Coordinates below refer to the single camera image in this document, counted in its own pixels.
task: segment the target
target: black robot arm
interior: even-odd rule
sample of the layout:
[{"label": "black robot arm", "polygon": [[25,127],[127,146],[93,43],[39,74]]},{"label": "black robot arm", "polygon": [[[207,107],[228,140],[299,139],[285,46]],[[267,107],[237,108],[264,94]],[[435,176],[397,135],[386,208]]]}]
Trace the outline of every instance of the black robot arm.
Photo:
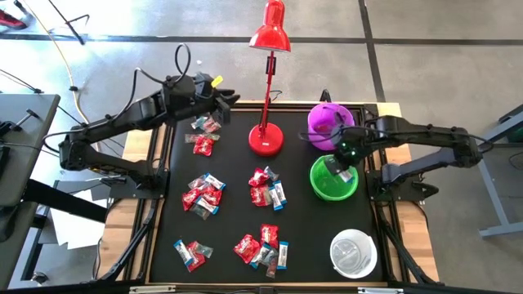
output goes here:
[{"label": "black robot arm", "polygon": [[163,123],[173,125],[182,119],[217,112],[219,121],[230,121],[230,106],[238,99],[234,90],[212,87],[213,78],[205,73],[195,77],[167,77],[162,89],[130,104],[115,116],[73,127],[59,144],[60,165],[70,171],[86,168],[128,175],[137,189],[154,187],[158,173],[151,161],[130,162],[94,150],[91,144],[131,130],[150,130]]}]

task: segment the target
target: black mat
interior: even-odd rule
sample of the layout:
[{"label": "black mat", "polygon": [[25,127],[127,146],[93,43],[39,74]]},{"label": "black mat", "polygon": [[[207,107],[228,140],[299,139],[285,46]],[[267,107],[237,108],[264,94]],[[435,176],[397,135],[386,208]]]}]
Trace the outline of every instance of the black mat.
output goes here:
[{"label": "black mat", "polygon": [[[260,158],[248,147],[248,133],[257,123],[259,113],[234,112],[231,124],[218,133],[212,157],[192,154],[193,145],[184,143],[184,134],[192,133],[190,122],[177,126],[172,145],[171,184],[163,206],[159,233],[151,265],[150,281],[156,283],[268,283],[268,282],[347,282],[331,264],[329,246],[344,229],[359,229],[373,236],[378,245],[372,212],[366,198],[364,180],[349,199],[327,203],[315,196],[309,182],[312,163],[323,153],[297,138],[306,130],[305,113],[271,113],[270,120],[284,131],[282,152],[274,158]],[[270,167],[280,174],[288,203],[274,212],[272,207],[251,203],[248,180],[255,167]],[[193,212],[184,212],[181,194],[187,183],[210,172],[227,184],[219,212],[202,220]],[[260,225],[279,226],[279,240],[288,241],[286,271],[277,271],[276,279],[266,277],[266,267],[258,270],[245,265],[233,247],[245,234],[260,238]],[[190,274],[173,244],[194,240],[214,248],[212,258]],[[378,264],[369,276],[358,281],[382,281]]]}]

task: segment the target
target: lamp shade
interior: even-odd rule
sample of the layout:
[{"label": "lamp shade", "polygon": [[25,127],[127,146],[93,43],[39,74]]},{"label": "lamp shade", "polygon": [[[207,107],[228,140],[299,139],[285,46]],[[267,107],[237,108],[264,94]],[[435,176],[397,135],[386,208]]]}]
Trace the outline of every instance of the lamp shade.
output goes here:
[{"label": "lamp shade", "polygon": [[252,48],[271,51],[291,51],[291,43],[284,31],[285,5],[281,0],[269,0],[265,5],[263,25],[248,44]]}]

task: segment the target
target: paper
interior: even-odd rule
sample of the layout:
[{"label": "paper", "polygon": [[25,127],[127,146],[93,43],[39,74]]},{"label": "paper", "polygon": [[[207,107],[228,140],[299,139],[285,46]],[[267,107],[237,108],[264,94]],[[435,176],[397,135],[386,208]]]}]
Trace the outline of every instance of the paper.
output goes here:
[{"label": "paper", "polygon": [[[106,200],[92,200],[91,190],[78,192],[74,197],[95,203],[101,207],[107,207]],[[104,233],[105,224],[100,222],[73,216],[55,208],[51,208],[51,213],[58,245],[67,243],[67,249],[97,245]]]}]

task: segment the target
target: gray floor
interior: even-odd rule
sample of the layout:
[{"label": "gray floor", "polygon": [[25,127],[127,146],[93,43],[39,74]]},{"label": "gray floor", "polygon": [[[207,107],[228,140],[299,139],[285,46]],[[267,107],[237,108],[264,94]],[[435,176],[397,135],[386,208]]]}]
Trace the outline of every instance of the gray floor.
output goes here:
[{"label": "gray floor", "polygon": [[[92,37],[247,37],[261,24],[265,2],[56,0],[55,4],[69,18],[90,13],[89,24],[80,30]],[[358,0],[285,3],[284,27],[290,37],[364,37]],[[29,4],[47,26],[60,23],[47,2],[30,0]],[[16,12],[9,2],[0,2],[2,5]],[[523,38],[520,30],[523,2],[519,0],[367,0],[366,6],[375,38]],[[43,31],[32,24],[17,33]],[[119,111],[130,93],[135,67],[140,66],[157,77],[175,72],[176,43],[172,42],[89,42],[84,47],[76,42],[59,42],[59,45],[73,69],[75,83],[82,88],[81,103],[91,119]],[[250,49],[245,43],[189,45],[193,52],[191,74],[200,70],[220,74],[225,79],[223,87],[236,89],[243,99],[262,98],[264,51]],[[48,93],[60,94],[61,105],[74,113],[65,67],[51,42],[0,40],[0,48],[0,68]],[[495,125],[498,117],[523,101],[521,46],[376,45],[375,49],[386,100],[399,102],[403,115],[413,123],[457,125],[481,135]],[[296,43],[292,50],[290,54],[277,54],[278,72],[273,89],[284,92],[280,99],[318,100],[321,90],[327,87],[338,101],[376,101],[365,44]],[[27,92],[2,78],[0,90]],[[155,90],[156,85],[140,77],[136,96]],[[64,130],[73,123],[58,113],[51,131]],[[124,136],[118,140],[124,142]],[[414,158],[430,150],[411,148]],[[508,156],[515,152],[496,150],[487,157],[487,163],[493,168],[512,220],[523,221],[523,200],[518,198],[523,195],[517,192],[521,191],[521,185],[516,186],[521,183],[523,171],[507,164]],[[43,155],[34,177],[50,183],[56,178],[79,176],[61,171],[56,160]],[[453,286],[521,292],[523,234],[482,240],[477,233],[479,228],[498,224],[479,171],[448,168],[427,174],[427,182],[440,187],[440,193],[428,199],[426,206],[440,279]],[[50,284],[88,280],[94,252],[93,248],[67,251],[64,247],[46,246],[37,268],[50,275]],[[69,270],[67,265],[72,264],[78,268]],[[11,287],[27,285],[17,282],[16,276],[11,282]]]}]

